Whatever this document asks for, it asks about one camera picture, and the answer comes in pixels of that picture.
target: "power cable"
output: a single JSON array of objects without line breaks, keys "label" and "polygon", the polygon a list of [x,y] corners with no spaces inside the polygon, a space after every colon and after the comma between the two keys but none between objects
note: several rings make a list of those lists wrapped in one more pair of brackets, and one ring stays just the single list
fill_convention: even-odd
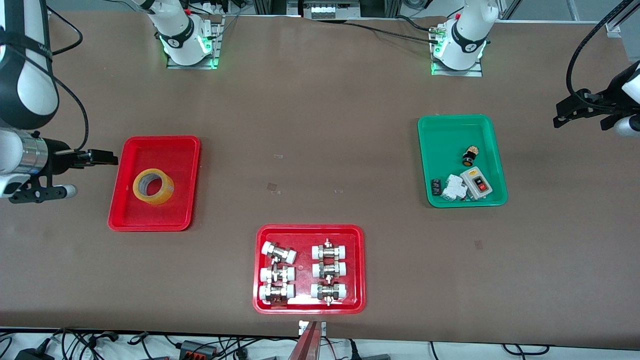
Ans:
[{"label": "power cable", "polygon": [[460,11],[460,10],[462,10],[462,9],[464,9],[464,8],[465,8],[465,7],[464,7],[464,6],[462,6],[460,9],[457,9],[456,11],[454,11],[454,12],[450,13],[449,15],[447,15],[447,19],[448,19],[448,18],[450,18],[450,17],[451,17],[451,15],[454,15],[455,13],[457,13],[458,11]]},{"label": "power cable", "polygon": [[84,40],[84,37],[82,36],[82,33],[80,32],[80,30],[73,25],[71,22],[69,22],[67,19],[65,19],[64,17],[62,17],[62,15],[58,14],[55,10],[53,10],[50,6],[47,6],[47,9],[49,9],[49,11],[57,16],[57,18],[59,18],[60,20],[62,20],[62,22],[64,22],[65,24],[69,25],[70,28],[72,28],[77,34],[78,34],[78,40],[76,40],[76,42],[74,42],[73,44],[63,47],[60,50],[55,50],[52,54],[53,55],[58,55],[58,54],[62,54],[66,51],[69,51],[75,47],[77,47],[78,45],[82,44],[82,40]]},{"label": "power cable", "polygon": [[438,354],[436,354],[436,348],[433,346],[433,341],[429,341],[429,346],[431,346],[431,352],[433,353],[433,358],[436,360],[440,360],[438,358]]},{"label": "power cable", "polygon": [[376,29],[376,28],[372,28],[370,26],[361,25],[361,24],[354,24],[352,22],[345,22],[344,25],[357,26],[359,28],[363,28],[363,29],[367,29],[367,30],[371,30],[371,31],[377,31],[379,33],[388,34],[388,35],[392,35],[392,36],[395,36],[395,37],[401,37],[401,38],[407,38],[407,39],[410,39],[410,40],[423,41],[423,42],[428,42],[430,44],[437,44],[438,43],[436,40],[430,40],[430,39],[426,39],[426,38],[418,38],[418,37],[412,37],[412,36],[409,36],[409,35],[393,33],[391,31],[382,30],[382,29]]},{"label": "power cable", "polygon": [[596,35],[598,30],[600,30],[603,26],[605,26],[609,20],[611,20],[614,16],[616,16],[618,12],[620,12],[620,10],[627,7],[632,1],[634,0],[622,0],[620,4],[614,7],[613,10],[611,10],[604,18],[602,18],[602,20],[598,24],[596,24],[596,26],[587,34],[587,36],[584,37],[584,40],[580,42],[580,44],[578,45],[578,48],[576,48],[576,50],[573,52],[573,56],[569,61],[569,67],[566,70],[566,88],[567,90],[569,90],[569,94],[571,94],[571,96],[575,97],[579,101],[588,105],[592,109],[605,110],[605,111],[617,110],[615,106],[596,105],[596,104],[593,104],[592,102],[585,100],[585,98],[583,98],[582,96],[578,95],[573,89],[573,84],[572,84],[573,67],[575,66],[576,60],[578,60],[578,55],[580,55],[580,52],[582,52],[582,49],[584,48],[585,45],[587,45],[589,40],[591,40],[591,38],[593,38],[593,36]]},{"label": "power cable", "polygon": [[[509,354],[513,355],[513,356],[520,356],[522,358],[522,360],[526,360],[525,356],[540,356],[540,355],[544,355],[547,352],[549,352],[549,349],[551,349],[551,347],[549,345],[542,345],[545,347],[544,350],[539,351],[539,352],[524,352],[522,351],[522,347],[520,347],[520,345],[518,344],[501,344],[502,348],[504,349],[504,351],[508,352]],[[518,352],[514,352],[509,350],[509,348],[507,347],[507,345],[513,345],[518,349]]]},{"label": "power cable", "polygon": [[69,96],[71,96],[71,98],[73,98],[73,100],[76,101],[76,103],[80,107],[80,111],[82,111],[82,116],[83,116],[83,119],[84,119],[84,138],[83,138],[83,141],[80,143],[80,146],[75,148],[74,151],[75,152],[79,152],[80,150],[82,150],[83,147],[86,145],[87,140],[89,139],[89,118],[88,118],[88,116],[86,114],[86,110],[84,108],[84,105],[82,104],[80,99],[78,99],[78,96],[76,96],[74,94],[74,92],[71,91],[71,89],[67,85],[65,85],[62,81],[60,81],[58,78],[56,78],[56,76],[54,76],[54,74],[52,72],[44,69],[43,67],[40,66],[40,64],[38,64],[37,62],[35,62],[32,59],[28,58],[26,55],[22,54],[20,51],[18,51],[18,49],[14,48],[13,45],[7,44],[6,47],[7,47],[7,49],[11,49],[15,54],[19,55],[22,59],[24,59],[24,61],[28,61],[30,64],[32,64],[33,66],[38,68],[44,74],[50,76],[51,79],[53,79],[58,85],[60,85],[60,87],[65,89],[65,91],[69,94]]},{"label": "power cable", "polygon": [[404,15],[397,15],[395,17],[395,19],[403,19],[406,22],[408,22],[411,26],[413,26],[414,28],[418,29],[418,30],[422,30],[422,31],[427,31],[429,32],[429,28],[425,28],[424,26],[420,26],[418,24],[416,24],[415,22],[413,22],[413,20],[411,20],[411,18],[406,17]]},{"label": "power cable", "polygon": [[136,11],[136,9],[134,9],[133,6],[129,5],[129,3],[126,3],[125,1],[121,1],[121,0],[102,0],[102,1],[107,1],[108,3],[124,4],[124,5],[127,5],[131,10]]},{"label": "power cable", "polygon": [[2,338],[0,339],[0,344],[4,343],[5,341],[8,341],[8,344],[6,344],[6,347],[4,348],[4,350],[0,353],[0,359],[2,359],[2,357],[6,354],[7,351],[9,351],[9,347],[11,346],[11,344],[13,343],[13,338],[9,337],[9,338]]}]

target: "white robotic arm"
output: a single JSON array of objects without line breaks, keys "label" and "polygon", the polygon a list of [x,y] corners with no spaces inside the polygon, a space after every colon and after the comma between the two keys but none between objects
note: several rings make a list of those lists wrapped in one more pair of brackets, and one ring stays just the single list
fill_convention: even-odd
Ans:
[{"label": "white robotic arm", "polygon": [[495,0],[466,0],[459,19],[449,19],[438,25],[445,30],[433,56],[454,70],[471,68],[482,55],[486,37],[498,19]]},{"label": "white robotic arm", "polygon": [[0,0],[0,197],[11,202],[72,197],[75,186],[53,186],[53,175],[118,163],[112,152],[73,151],[26,131],[46,125],[58,110],[51,58],[44,0]]},{"label": "white robotic arm", "polygon": [[154,23],[164,51],[178,65],[198,63],[212,52],[211,21],[187,15],[179,0],[133,0]]}]

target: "table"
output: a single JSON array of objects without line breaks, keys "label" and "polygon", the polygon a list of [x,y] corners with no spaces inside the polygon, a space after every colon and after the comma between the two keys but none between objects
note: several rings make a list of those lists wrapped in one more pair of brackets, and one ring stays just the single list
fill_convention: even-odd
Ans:
[{"label": "table", "polygon": [[[639,142],[594,119],[551,121],[592,25],[496,24],[484,77],[452,78],[429,74],[425,44],[288,17],[241,17],[218,70],[165,70],[144,15],[66,15],[85,41],[54,71],[87,107],[89,148],[199,136],[194,219],[182,233],[109,230],[116,167],[57,177],[78,186],[73,199],[0,202],[2,325],[292,336],[302,316],[252,308],[255,233],[345,223],[365,233],[368,301],[359,315],[306,317],[329,336],[640,348]],[[51,28],[54,44],[74,40]],[[627,65],[599,33],[575,86],[604,89]],[[74,145],[82,119],[61,97],[41,131]],[[504,206],[426,202],[417,119],[454,113],[493,120]]]}]

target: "tape roll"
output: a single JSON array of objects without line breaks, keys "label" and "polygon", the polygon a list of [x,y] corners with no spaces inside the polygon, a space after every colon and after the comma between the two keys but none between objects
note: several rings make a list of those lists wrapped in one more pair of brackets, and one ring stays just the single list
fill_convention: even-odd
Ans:
[{"label": "tape roll", "polygon": [[[149,184],[156,179],[162,181],[160,190],[153,195],[147,194]],[[151,205],[164,204],[173,195],[173,180],[168,177],[162,170],[156,168],[148,168],[136,176],[133,181],[133,194]]]}]

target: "power adapter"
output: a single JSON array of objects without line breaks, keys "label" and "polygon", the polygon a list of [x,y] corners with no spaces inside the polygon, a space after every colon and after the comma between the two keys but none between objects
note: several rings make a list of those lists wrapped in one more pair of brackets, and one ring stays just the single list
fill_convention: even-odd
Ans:
[{"label": "power adapter", "polygon": [[34,348],[26,348],[20,350],[15,360],[55,360],[53,356],[47,354],[39,354]]}]

